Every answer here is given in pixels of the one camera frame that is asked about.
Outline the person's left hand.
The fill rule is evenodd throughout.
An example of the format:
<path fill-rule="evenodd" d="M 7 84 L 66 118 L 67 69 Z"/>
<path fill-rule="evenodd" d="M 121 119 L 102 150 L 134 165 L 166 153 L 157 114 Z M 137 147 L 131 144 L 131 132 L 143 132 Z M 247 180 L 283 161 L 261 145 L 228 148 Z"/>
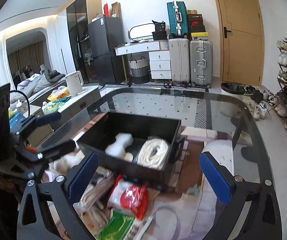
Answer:
<path fill-rule="evenodd" d="M 7 192 L 12 192 L 15 189 L 15 186 L 11 181 L 7 181 L 4 178 L 0 177 L 0 189 Z"/>

